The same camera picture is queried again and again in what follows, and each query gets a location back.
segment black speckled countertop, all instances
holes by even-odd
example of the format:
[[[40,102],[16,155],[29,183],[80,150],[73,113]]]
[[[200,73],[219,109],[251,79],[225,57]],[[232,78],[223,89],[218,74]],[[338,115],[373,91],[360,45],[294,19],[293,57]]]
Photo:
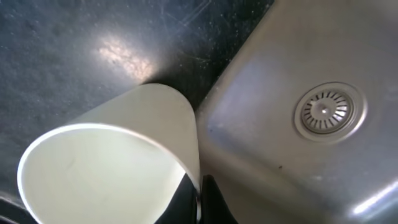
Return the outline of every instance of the black speckled countertop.
[[[197,108],[273,0],[0,0],[0,197],[25,148],[136,85]]]

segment white cylindrical container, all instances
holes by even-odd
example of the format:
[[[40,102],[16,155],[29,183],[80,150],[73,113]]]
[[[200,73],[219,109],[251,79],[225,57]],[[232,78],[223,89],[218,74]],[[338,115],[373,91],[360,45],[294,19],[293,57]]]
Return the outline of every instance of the white cylindrical container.
[[[192,107],[173,88],[148,84],[37,138],[17,182],[39,223],[154,223],[185,173],[199,192]]]

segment drain ring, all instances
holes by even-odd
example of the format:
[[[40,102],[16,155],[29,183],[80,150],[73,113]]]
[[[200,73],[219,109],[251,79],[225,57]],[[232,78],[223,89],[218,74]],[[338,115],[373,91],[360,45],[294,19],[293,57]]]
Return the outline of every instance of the drain ring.
[[[294,123],[299,133],[317,142],[335,142],[353,134],[366,111],[363,95],[344,83],[326,83],[306,93],[297,105]]]

